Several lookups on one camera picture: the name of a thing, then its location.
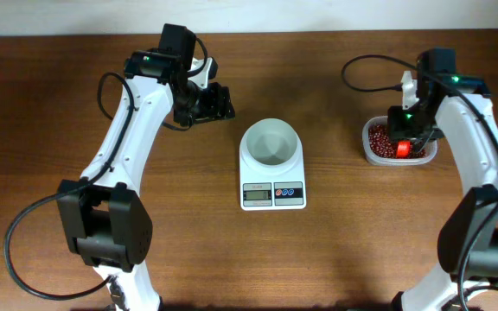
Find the orange measuring scoop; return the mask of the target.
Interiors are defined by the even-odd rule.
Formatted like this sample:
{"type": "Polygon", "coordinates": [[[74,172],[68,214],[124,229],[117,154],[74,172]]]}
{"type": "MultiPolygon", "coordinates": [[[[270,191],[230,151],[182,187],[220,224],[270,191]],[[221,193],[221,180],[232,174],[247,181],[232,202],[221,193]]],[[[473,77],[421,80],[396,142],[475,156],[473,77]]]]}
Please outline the orange measuring scoop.
{"type": "Polygon", "coordinates": [[[412,152],[412,143],[410,141],[397,142],[395,157],[397,159],[408,158],[412,152]]]}

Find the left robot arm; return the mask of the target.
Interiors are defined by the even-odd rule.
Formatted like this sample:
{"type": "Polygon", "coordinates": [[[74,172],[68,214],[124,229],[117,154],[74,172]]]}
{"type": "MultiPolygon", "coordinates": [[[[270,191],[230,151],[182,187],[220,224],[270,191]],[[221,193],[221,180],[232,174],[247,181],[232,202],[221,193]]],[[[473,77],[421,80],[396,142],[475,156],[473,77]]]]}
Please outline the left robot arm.
{"type": "Polygon", "coordinates": [[[136,51],[119,80],[123,101],[97,155],[57,200],[68,249],[104,278],[115,310],[158,310],[145,258],[153,225],[139,192],[164,119],[181,130],[235,116],[229,90],[214,81],[215,60],[194,60],[201,39],[166,24],[157,47],[136,51]]]}

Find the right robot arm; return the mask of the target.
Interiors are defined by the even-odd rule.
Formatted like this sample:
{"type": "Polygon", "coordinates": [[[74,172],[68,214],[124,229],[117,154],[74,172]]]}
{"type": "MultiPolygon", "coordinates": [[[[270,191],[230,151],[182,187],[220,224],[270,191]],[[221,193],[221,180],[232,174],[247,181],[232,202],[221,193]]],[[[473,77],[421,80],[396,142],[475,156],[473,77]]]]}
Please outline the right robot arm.
{"type": "Polygon", "coordinates": [[[393,310],[465,310],[475,295],[498,291],[498,128],[484,80],[456,69],[454,50],[423,52],[403,75],[402,104],[387,113],[397,143],[445,139],[463,188],[438,235],[436,266],[393,298],[393,310]]]}

